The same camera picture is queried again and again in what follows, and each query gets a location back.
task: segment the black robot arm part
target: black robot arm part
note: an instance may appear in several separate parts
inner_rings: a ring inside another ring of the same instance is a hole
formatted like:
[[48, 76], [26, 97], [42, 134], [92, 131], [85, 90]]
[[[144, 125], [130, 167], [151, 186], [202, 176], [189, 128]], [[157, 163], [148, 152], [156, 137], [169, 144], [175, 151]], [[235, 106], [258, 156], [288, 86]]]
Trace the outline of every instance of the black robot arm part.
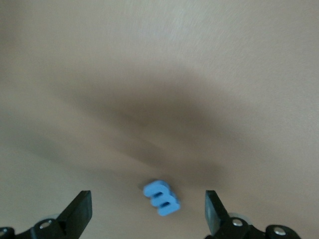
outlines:
[[205, 216], [211, 233], [205, 239], [301, 239], [289, 227], [270, 225], [262, 232], [241, 218], [230, 217], [215, 191], [206, 191]]
[[82, 191], [57, 219], [42, 220], [17, 235], [13, 228], [0, 228], [0, 239], [78, 239], [91, 218], [91, 192]]

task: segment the metal screw head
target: metal screw head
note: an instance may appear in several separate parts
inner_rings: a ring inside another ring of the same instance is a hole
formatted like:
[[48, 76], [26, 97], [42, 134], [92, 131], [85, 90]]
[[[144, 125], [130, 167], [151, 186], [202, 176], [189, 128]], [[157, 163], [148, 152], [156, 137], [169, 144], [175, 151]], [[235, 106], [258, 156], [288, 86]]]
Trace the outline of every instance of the metal screw head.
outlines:
[[286, 235], [285, 230], [282, 229], [282, 228], [279, 228], [279, 227], [275, 227], [275, 228], [274, 228], [274, 232], [275, 232], [277, 235], [280, 235], [280, 236]]
[[237, 227], [241, 227], [241, 226], [243, 226], [243, 223], [242, 223], [242, 221], [239, 220], [239, 219], [234, 219], [234, 220], [233, 220], [233, 225], [234, 225], [234, 226], [237, 226]]
[[6, 228], [0, 231], [0, 237], [3, 236], [8, 230]]
[[52, 223], [51, 220], [48, 220], [40, 225], [40, 229], [47, 228]]

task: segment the blue object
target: blue object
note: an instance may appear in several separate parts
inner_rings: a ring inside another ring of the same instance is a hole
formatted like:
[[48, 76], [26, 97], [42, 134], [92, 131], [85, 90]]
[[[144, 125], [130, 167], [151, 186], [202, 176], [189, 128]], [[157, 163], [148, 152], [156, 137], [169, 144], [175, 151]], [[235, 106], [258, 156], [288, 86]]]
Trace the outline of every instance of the blue object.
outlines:
[[151, 204], [158, 208], [158, 214], [161, 216], [167, 216], [180, 209], [177, 196], [163, 180], [156, 180], [146, 185], [143, 193], [151, 199]]

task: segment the screw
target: screw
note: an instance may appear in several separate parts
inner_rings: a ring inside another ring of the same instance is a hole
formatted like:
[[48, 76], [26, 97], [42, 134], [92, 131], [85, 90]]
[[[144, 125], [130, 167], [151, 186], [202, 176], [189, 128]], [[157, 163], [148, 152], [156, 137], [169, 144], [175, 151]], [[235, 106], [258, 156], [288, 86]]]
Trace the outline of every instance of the screw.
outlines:
[[42, 224], [40, 225], [40, 229], [47, 228], [48, 226], [50, 226], [51, 223], [52, 223], [51, 220], [42, 223]]
[[239, 220], [239, 219], [234, 219], [234, 220], [233, 220], [233, 225], [234, 225], [234, 226], [237, 226], [237, 227], [241, 227], [241, 226], [243, 226], [243, 223], [242, 223], [242, 221]]
[[6, 228], [2, 229], [2, 231], [0, 231], [0, 237], [2, 237], [8, 230]]
[[284, 231], [284, 229], [279, 228], [279, 227], [274, 228], [274, 232], [275, 232], [277, 235], [280, 235], [280, 236], [286, 235], [286, 232]]

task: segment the blue foam block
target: blue foam block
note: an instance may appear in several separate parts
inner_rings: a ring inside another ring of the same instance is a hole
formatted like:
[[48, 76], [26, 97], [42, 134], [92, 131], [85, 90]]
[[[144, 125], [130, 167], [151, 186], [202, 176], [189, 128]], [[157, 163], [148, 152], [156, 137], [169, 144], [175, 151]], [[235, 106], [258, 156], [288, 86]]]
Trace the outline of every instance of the blue foam block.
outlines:
[[151, 204], [158, 208], [158, 214], [167, 216], [180, 209], [180, 202], [163, 180], [156, 180], [144, 187], [143, 193], [151, 199]]

